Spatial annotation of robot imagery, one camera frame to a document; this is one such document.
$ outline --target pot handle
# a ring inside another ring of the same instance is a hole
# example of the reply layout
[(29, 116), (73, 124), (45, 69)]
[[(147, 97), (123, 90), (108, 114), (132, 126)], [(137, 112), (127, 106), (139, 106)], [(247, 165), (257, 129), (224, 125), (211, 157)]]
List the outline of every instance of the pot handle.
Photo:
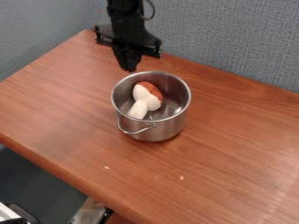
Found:
[(116, 126), (128, 135), (136, 135), (136, 134), (139, 134), (139, 133), (141, 133), (141, 132), (144, 132), (144, 131), (147, 131), (147, 130), (149, 130), (151, 128), (155, 127), (155, 124), (151, 124), (148, 127), (143, 128), (143, 129), (140, 129), (137, 131), (127, 131), (127, 130), (123, 129), (123, 127), (120, 125), (120, 119), (119, 119), (119, 117), (120, 117), (120, 114), (116, 115)]

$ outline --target stainless steel pot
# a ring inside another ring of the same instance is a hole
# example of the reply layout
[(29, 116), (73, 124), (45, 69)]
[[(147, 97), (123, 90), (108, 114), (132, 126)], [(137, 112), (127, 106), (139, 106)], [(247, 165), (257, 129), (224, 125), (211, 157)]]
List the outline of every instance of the stainless steel pot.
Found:
[[(163, 106), (148, 112), (143, 120), (127, 115), (135, 103), (132, 91), (139, 81), (151, 82), (163, 93)], [(157, 71), (133, 73), (116, 84), (111, 98), (117, 114), (117, 127), (133, 139), (157, 142), (180, 133), (192, 95), (179, 77)]]

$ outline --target toy mushroom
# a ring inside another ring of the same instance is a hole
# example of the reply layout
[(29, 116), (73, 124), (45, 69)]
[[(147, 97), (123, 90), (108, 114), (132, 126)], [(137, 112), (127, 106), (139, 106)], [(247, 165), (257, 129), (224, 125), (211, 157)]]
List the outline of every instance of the toy mushroom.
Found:
[(148, 111), (155, 111), (161, 107), (163, 94), (157, 87), (147, 81), (135, 84), (133, 98), (135, 104), (127, 115), (135, 119), (144, 119)]

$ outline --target gray wall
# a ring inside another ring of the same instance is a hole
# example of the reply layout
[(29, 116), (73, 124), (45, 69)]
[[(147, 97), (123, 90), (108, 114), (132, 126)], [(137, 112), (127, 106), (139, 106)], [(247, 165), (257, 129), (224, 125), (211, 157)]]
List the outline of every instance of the gray wall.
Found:
[(0, 80), (89, 27), (92, 0), (0, 0)]
[[(93, 0), (93, 23), (108, 21)], [(153, 0), (165, 52), (299, 92), (297, 0)]]

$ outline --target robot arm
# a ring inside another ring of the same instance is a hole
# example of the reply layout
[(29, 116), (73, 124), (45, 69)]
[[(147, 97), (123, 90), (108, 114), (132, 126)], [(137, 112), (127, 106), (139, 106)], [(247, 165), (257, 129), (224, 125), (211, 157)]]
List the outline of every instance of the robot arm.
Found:
[(161, 40), (145, 30), (143, 0), (107, 0), (107, 13), (111, 25), (96, 25), (97, 42), (112, 46), (116, 60), (121, 68), (129, 72), (136, 70), (141, 56), (160, 58)]

